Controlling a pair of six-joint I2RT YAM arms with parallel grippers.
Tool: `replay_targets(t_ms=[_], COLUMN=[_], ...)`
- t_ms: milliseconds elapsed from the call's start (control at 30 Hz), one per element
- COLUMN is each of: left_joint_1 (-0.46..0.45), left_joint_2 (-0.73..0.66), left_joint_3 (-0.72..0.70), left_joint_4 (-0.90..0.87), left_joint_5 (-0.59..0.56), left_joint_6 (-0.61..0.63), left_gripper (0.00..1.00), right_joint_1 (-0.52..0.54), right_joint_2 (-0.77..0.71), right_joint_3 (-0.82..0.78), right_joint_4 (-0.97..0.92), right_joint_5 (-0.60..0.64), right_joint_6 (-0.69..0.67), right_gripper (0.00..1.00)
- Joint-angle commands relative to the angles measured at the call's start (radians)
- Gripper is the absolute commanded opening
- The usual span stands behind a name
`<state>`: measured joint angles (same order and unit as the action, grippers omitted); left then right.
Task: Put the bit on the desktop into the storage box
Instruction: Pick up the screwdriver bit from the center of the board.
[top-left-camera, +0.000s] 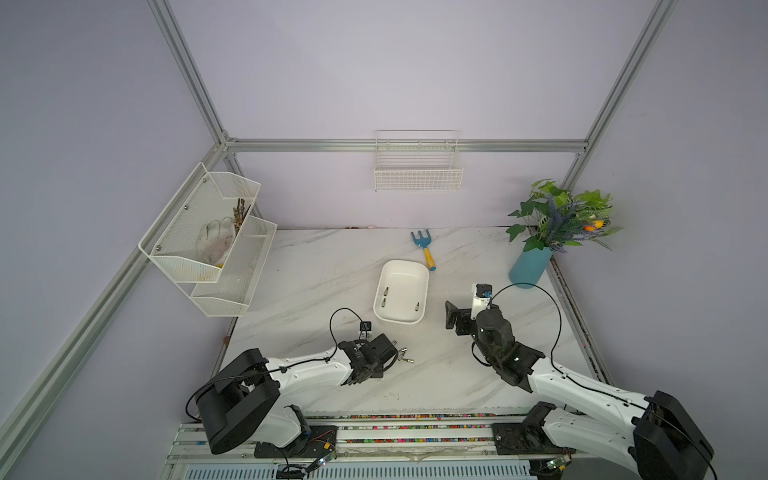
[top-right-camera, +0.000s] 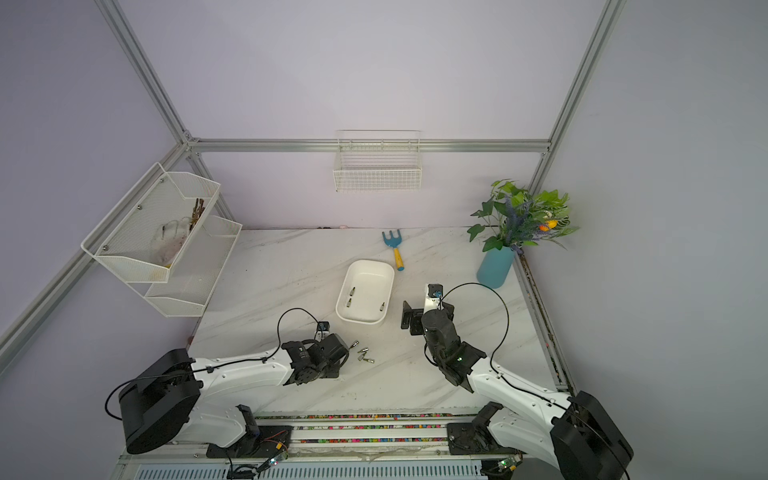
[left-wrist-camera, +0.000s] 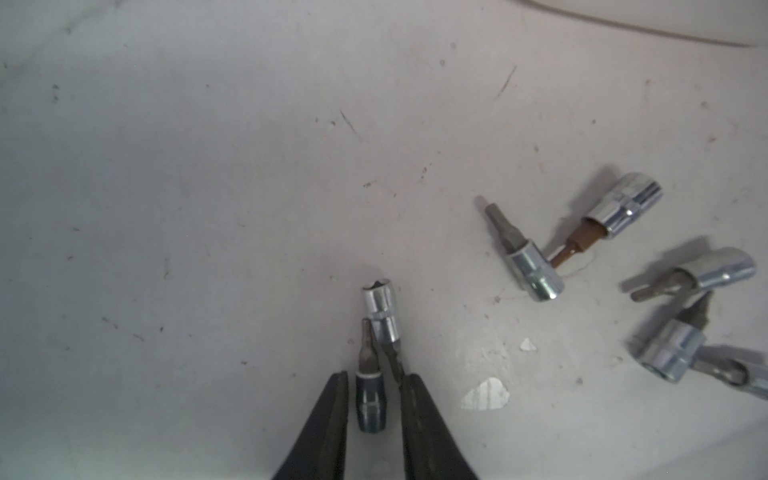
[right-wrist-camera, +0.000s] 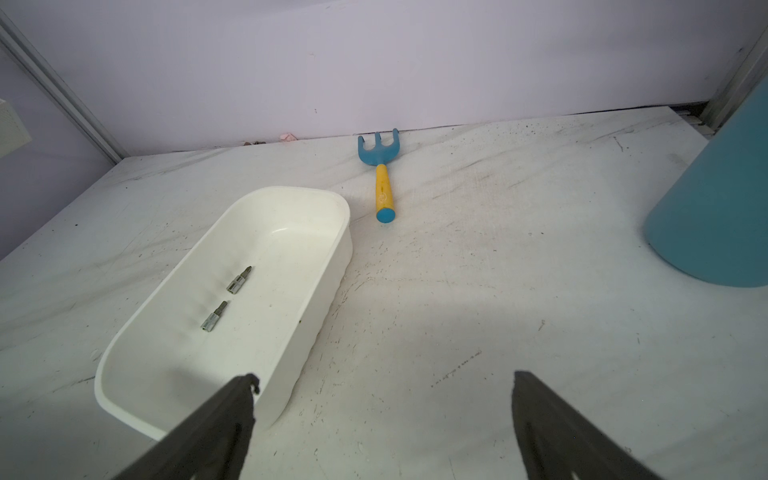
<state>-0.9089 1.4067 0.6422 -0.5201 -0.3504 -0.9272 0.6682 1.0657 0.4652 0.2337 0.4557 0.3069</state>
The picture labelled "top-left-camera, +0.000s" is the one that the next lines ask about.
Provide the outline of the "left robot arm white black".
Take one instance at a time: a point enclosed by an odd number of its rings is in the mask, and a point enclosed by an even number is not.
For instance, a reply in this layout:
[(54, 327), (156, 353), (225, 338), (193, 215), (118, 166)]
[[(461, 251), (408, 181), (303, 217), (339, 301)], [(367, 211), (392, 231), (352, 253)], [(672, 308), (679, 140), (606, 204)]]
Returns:
[(380, 379), (398, 355), (384, 334), (295, 358), (265, 357), (257, 348), (242, 352), (192, 395), (210, 452), (223, 455), (254, 441), (288, 456), (304, 453), (312, 430), (294, 398)]

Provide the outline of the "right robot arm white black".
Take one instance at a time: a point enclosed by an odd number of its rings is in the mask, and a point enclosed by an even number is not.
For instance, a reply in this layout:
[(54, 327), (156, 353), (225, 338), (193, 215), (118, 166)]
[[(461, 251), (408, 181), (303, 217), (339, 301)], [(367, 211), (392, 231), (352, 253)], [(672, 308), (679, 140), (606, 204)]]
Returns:
[(507, 384), (543, 396), (525, 424), (549, 443), (618, 464), (643, 479), (703, 479), (714, 449), (673, 395), (647, 396), (557, 364), (519, 342), (500, 309), (445, 304), (446, 327), (469, 336), (482, 362)]

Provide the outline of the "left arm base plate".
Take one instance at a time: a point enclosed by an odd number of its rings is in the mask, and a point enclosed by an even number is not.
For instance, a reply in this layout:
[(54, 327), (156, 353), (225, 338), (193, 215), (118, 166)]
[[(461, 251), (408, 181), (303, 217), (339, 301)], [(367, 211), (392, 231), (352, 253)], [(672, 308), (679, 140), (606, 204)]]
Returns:
[(337, 443), (338, 427), (332, 425), (310, 426), (308, 433), (301, 433), (285, 447), (257, 442), (254, 457), (257, 459), (316, 459), (329, 453)]

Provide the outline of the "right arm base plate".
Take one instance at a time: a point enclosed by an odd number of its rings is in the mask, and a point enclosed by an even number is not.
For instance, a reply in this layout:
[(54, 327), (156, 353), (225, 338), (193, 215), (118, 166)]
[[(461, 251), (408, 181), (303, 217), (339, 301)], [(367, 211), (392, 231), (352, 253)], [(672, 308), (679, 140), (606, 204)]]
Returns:
[(492, 437), (498, 455), (572, 455), (575, 449), (556, 446), (539, 426), (494, 423)]

